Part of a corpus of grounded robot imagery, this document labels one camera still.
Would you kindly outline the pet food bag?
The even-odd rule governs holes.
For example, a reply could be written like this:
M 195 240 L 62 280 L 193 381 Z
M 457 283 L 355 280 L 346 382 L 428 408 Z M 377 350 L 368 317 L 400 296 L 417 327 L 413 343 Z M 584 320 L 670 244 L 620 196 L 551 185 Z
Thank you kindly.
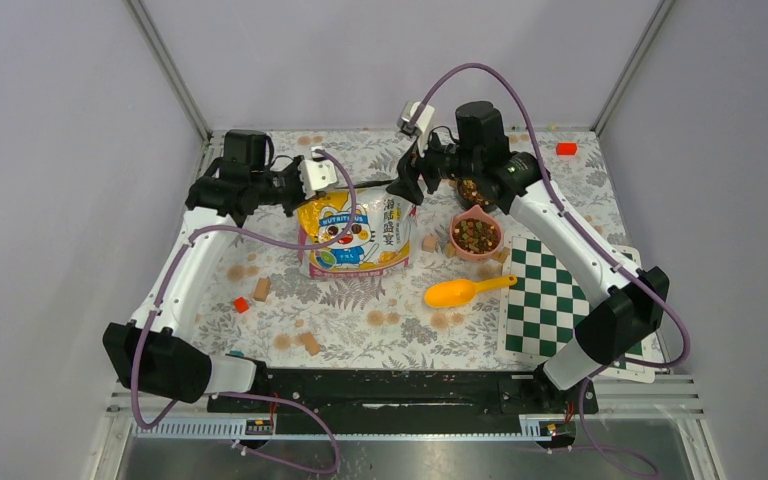
M 406 269 L 418 250 L 417 206 L 384 187 L 360 188 L 351 207 L 337 190 L 296 211 L 299 240 L 324 249 L 298 254 L 300 271 L 313 279 L 383 276 Z

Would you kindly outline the yellow plastic scoop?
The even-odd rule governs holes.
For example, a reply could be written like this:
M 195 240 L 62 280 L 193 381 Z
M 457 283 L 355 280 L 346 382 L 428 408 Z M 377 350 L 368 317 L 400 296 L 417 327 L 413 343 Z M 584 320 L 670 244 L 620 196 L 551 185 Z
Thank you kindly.
M 435 284 L 424 294 L 424 302 L 431 308 L 454 308 L 470 303 L 476 295 L 502 289 L 517 283 L 517 277 L 508 275 L 474 282 L 456 279 Z

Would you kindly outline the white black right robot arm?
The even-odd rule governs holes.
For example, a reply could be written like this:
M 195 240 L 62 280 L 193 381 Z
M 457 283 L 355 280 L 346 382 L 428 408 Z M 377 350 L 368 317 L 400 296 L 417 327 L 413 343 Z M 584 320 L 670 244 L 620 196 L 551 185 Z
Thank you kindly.
M 557 412 L 573 386 L 609 366 L 661 325 L 669 279 L 615 252 L 558 193 L 534 154 L 514 152 L 501 113 L 489 101 L 456 110 L 457 136 L 444 144 L 433 131 L 434 110 L 407 103 L 397 122 L 412 138 L 397 165 L 390 193 L 416 205 L 444 180 L 471 180 L 480 194 L 518 221 L 558 258 L 583 290 L 590 313 L 572 340 L 538 367 L 535 402 Z

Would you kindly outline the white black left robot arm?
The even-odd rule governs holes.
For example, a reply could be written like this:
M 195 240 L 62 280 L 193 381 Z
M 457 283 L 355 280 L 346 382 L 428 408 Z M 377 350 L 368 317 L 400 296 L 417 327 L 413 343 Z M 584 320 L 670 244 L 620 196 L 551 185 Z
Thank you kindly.
M 119 383 L 133 392 L 194 403 L 232 391 L 248 411 L 269 401 L 270 385 L 256 361 L 209 355 L 192 345 L 196 314 L 222 255 L 260 206 L 290 214 L 304 201 L 299 158 L 281 171 L 268 163 L 271 137 L 230 130 L 221 156 L 190 186 L 177 244 L 143 303 L 125 323 L 110 323 L 102 343 Z

